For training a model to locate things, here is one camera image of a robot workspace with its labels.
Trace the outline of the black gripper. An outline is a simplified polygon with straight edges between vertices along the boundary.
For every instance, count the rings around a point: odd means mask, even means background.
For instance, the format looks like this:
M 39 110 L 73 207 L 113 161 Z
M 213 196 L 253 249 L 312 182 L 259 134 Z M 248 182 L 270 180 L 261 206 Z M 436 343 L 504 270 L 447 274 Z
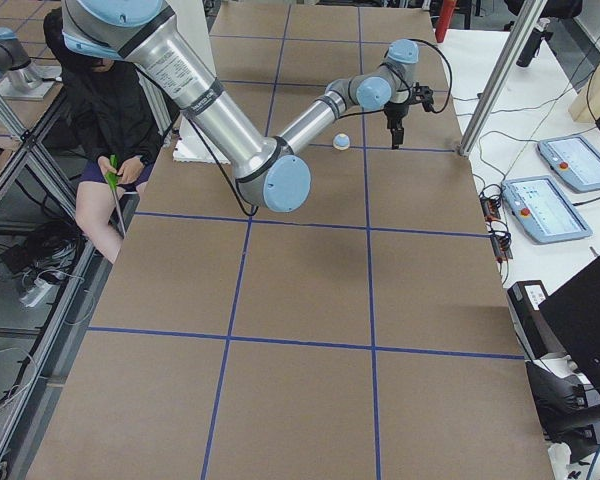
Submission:
M 387 102 L 383 111 L 387 119 L 387 129 L 391 133 L 391 148 L 400 148 L 404 143 L 403 118 L 409 112 L 409 102 L 394 103 Z

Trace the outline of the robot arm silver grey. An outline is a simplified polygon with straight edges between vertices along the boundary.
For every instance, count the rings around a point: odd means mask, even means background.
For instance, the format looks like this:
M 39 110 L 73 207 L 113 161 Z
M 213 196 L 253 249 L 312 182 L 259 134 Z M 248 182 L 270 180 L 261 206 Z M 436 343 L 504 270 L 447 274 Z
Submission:
M 180 34 L 168 2 L 65 1 L 62 15 L 71 51 L 137 65 L 229 160 L 240 196 L 274 212 L 293 211 L 309 195 L 300 150 L 354 106 L 370 113 L 409 102 L 419 60 L 414 41 L 396 40 L 374 72 L 331 82 L 281 135 L 265 137 Z

